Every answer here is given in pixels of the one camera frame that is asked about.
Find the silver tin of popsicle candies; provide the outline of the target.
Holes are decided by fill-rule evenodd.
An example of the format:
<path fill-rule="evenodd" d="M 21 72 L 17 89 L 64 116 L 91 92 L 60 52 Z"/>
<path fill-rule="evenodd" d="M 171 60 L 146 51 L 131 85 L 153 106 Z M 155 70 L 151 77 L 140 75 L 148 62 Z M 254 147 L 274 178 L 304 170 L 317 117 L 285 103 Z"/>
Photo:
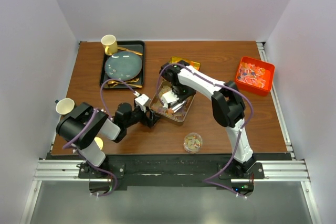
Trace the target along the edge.
<path fill-rule="evenodd" d="M 172 123 L 181 125 L 181 124 L 183 124 L 183 122 L 186 119 L 186 116 L 189 112 L 190 106 L 191 106 L 195 96 L 191 96 L 191 97 L 187 98 L 186 99 L 186 101 L 187 101 L 186 106 L 183 109 L 176 112 L 175 114 L 172 114 L 172 113 L 169 112 L 169 108 L 176 103 L 170 104 L 169 108 L 165 109 L 165 108 L 163 108 L 163 103 L 161 102 L 161 95 L 170 91 L 170 90 L 172 90 L 171 86 L 172 85 L 169 82 L 163 81 L 159 86 L 159 95 L 156 95 L 156 94 L 154 95 L 154 97 L 153 97 L 153 99 L 152 99 L 152 101 L 149 105 L 149 108 L 152 111 L 154 111 L 157 115 L 159 115 L 160 118 L 163 118 L 163 119 L 166 119 L 166 120 L 168 120 Z"/>

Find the metal candy scoop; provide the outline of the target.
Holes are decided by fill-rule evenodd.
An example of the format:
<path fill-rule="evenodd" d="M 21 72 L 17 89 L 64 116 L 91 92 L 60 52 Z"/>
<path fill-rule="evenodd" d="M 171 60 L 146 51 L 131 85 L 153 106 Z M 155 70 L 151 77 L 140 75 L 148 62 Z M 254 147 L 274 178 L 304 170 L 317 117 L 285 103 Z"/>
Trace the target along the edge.
<path fill-rule="evenodd" d="M 186 106 L 186 104 L 187 104 L 186 100 L 181 102 L 181 103 L 176 103 L 169 108 L 169 112 L 172 113 L 172 114 L 175 114 L 179 110 L 183 109 Z"/>

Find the gold tin of gummy candies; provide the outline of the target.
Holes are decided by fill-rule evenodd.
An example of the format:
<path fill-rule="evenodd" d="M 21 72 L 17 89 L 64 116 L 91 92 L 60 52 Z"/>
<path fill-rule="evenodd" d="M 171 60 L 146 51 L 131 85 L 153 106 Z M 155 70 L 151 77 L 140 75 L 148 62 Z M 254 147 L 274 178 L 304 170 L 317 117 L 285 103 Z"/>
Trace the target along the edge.
<path fill-rule="evenodd" d="M 191 60 L 180 58 L 180 57 L 171 57 L 169 63 L 178 63 L 180 61 L 187 62 L 190 66 L 192 66 L 196 70 L 199 70 L 201 67 L 201 64 L 199 62 L 191 61 Z"/>

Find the clear plastic jar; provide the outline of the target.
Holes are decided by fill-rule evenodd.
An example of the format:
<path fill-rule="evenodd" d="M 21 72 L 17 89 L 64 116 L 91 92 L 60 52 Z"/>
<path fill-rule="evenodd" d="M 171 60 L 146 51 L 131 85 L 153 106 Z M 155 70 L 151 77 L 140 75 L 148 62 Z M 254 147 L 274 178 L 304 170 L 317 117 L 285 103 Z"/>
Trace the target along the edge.
<path fill-rule="evenodd" d="M 198 133 L 189 133 L 185 136 L 183 147 L 190 154 L 198 153 L 203 145 L 203 139 Z"/>

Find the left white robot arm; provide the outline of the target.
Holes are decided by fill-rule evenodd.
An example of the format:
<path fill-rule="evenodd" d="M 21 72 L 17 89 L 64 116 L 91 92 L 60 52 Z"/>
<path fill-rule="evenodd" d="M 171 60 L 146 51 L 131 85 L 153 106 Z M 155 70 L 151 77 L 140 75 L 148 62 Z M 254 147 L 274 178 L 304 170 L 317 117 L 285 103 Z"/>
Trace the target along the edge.
<path fill-rule="evenodd" d="M 91 163 L 90 171 L 97 178 L 108 174 L 109 165 L 105 153 L 94 141 L 98 134 L 119 143 L 127 134 L 127 129 L 137 123 L 152 128 L 160 119 L 147 106 L 121 103 L 113 119 L 87 103 L 82 103 L 65 115 L 56 127 L 56 133 L 67 141 L 64 148 L 74 148 Z"/>

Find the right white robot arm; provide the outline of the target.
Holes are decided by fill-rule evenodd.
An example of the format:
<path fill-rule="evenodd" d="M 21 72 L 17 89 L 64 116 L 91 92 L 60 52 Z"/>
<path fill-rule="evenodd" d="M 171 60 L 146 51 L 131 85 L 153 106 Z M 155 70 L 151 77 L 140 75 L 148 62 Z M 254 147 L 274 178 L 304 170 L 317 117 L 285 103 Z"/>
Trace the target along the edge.
<path fill-rule="evenodd" d="M 233 149 L 232 158 L 222 170 L 229 168 L 239 178 L 250 175 L 256 158 L 245 125 L 253 116 L 254 109 L 251 102 L 239 92 L 237 84 L 213 79 L 185 61 L 166 63 L 159 73 L 172 86 L 171 91 L 158 95 L 164 108 L 172 109 L 197 92 L 211 101 L 213 117 L 225 128 Z"/>

